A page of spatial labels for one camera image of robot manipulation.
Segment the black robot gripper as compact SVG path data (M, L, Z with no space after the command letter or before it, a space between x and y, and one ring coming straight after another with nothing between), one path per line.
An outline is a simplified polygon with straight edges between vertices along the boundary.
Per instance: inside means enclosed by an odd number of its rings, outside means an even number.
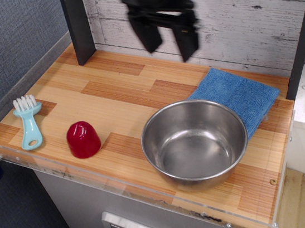
M149 53L162 43L159 27L173 28L184 62L199 49L197 21L191 0L121 0L132 29Z

